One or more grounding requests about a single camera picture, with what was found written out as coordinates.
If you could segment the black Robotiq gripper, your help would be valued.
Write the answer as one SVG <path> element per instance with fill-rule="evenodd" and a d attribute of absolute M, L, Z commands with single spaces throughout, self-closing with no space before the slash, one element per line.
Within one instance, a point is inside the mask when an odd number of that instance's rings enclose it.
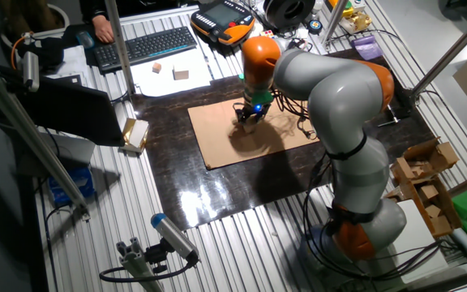
<path fill-rule="evenodd" d="M 255 124 L 259 125 L 265 119 L 267 112 L 269 111 L 269 104 L 257 104 L 250 105 L 246 103 L 236 102 L 233 104 L 233 109 L 236 114 L 236 125 L 245 126 L 246 121 L 254 116 Z"/>

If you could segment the person's bare hand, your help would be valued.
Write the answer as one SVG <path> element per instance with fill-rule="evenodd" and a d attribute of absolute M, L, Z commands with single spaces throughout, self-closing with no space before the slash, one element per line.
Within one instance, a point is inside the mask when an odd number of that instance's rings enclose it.
<path fill-rule="evenodd" d="M 92 24 L 95 28 L 96 38 L 104 43 L 110 44 L 114 42 L 114 33 L 111 23 L 103 16 L 97 15 L 92 18 Z"/>

